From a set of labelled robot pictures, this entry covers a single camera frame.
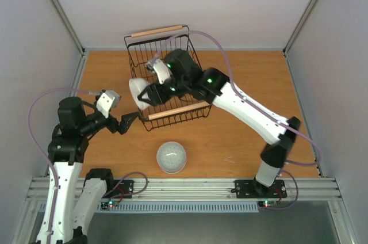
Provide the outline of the plain white bowl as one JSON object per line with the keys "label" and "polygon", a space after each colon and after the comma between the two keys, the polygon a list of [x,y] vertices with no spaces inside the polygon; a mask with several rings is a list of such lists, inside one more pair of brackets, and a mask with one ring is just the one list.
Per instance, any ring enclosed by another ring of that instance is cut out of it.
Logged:
{"label": "plain white bowl", "polygon": [[[143,78],[131,78],[129,80],[129,89],[130,89],[131,95],[132,95],[133,100],[136,103],[136,105],[137,105],[137,95],[138,95],[138,92],[139,92],[138,87],[141,86],[141,85],[145,86],[145,85],[149,85],[149,84],[150,83],[147,80],[143,79]],[[138,108],[140,110],[145,110],[145,109],[148,108],[148,106],[138,106]]]}

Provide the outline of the grey scale pattern bowl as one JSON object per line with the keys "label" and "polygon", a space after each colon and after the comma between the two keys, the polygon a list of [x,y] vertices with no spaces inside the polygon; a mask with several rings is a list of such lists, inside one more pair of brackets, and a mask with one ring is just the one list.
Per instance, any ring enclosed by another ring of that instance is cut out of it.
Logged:
{"label": "grey scale pattern bowl", "polygon": [[186,150],[178,142],[165,142],[159,147],[156,160],[165,173],[179,173],[186,165]]}

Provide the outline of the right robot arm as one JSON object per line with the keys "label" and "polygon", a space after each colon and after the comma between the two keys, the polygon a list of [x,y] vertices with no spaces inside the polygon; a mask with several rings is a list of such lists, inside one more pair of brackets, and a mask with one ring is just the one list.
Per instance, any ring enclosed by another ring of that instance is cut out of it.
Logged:
{"label": "right robot arm", "polygon": [[149,83],[143,78],[129,80],[131,95],[140,110],[163,105],[174,96],[189,94],[237,117],[266,141],[251,190],[258,197],[273,191],[274,181],[296,141],[298,118],[287,119],[275,114],[231,84],[222,71],[203,70],[182,49],[170,52],[163,60],[150,60],[146,68],[156,74],[155,82]]}

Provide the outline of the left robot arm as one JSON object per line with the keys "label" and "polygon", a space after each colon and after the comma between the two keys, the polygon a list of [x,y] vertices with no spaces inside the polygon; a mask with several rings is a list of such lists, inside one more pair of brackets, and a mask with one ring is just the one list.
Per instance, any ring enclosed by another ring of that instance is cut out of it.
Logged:
{"label": "left robot arm", "polygon": [[97,95],[93,104],[79,97],[59,102],[59,123],[48,145],[51,166],[47,204],[36,243],[87,243],[97,204],[115,192],[116,183],[110,169],[91,169],[76,200],[77,182],[90,139],[104,128],[123,135],[137,117],[137,113],[130,113],[118,121],[110,114],[120,99],[115,91],[107,90]]}

